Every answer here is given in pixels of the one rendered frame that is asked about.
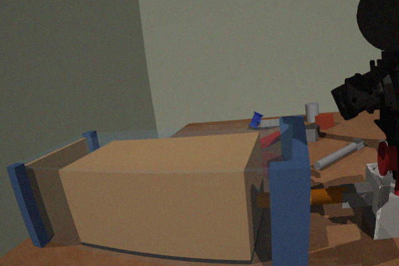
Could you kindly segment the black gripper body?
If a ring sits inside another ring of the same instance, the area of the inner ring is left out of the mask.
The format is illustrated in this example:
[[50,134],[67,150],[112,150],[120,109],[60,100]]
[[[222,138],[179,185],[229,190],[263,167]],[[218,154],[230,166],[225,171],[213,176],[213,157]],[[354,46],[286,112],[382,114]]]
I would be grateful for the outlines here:
[[395,106],[383,106],[383,100],[368,108],[366,111],[373,114],[375,110],[380,110],[380,121],[383,124],[396,123],[396,135],[399,142],[399,51],[382,51],[383,65],[388,66],[390,78],[395,89],[397,104]]

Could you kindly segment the crank handle with blue knob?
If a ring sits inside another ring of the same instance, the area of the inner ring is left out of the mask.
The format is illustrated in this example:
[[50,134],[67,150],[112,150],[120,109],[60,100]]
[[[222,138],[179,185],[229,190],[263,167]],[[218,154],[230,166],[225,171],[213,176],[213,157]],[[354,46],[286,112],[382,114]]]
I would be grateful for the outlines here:
[[262,114],[260,114],[260,113],[257,113],[257,112],[254,112],[254,116],[253,116],[253,118],[252,118],[252,121],[251,121],[251,122],[279,120],[279,119],[273,119],[273,120],[261,120],[262,116],[264,116],[264,115],[262,115]]

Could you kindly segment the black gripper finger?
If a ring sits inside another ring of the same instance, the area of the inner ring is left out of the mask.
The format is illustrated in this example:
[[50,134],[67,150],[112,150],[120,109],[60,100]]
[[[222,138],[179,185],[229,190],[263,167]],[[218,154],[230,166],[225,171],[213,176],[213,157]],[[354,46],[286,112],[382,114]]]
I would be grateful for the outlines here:
[[[389,139],[389,137],[386,134],[386,133],[396,132],[396,123],[394,123],[394,124],[383,124],[383,122],[380,121],[380,119],[376,119],[376,120],[374,120],[374,122],[384,132],[384,134],[386,135],[388,146],[396,146],[393,143],[393,141],[391,139]],[[396,180],[397,171],[396,170],[392,171],[392,175],[393,175],[394,180]]]
[[389,137],[389,139],[391,139],[393,141],[393,143],[396,145],[397,147],[397,166],[398,166],[398,187],[399,187],[399,142],[397,140],[397,135],[396,132],[393,133],[386,133],[387,136]]

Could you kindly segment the grey cylinder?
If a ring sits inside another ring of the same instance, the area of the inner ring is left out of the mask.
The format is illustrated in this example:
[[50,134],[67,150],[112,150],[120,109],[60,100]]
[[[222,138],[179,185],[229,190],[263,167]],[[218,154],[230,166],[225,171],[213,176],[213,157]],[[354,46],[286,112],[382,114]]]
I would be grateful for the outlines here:
[[318,103],[306,103],[305,104],[306,120],[309,123],[315,122],[315,116],[319,115]]

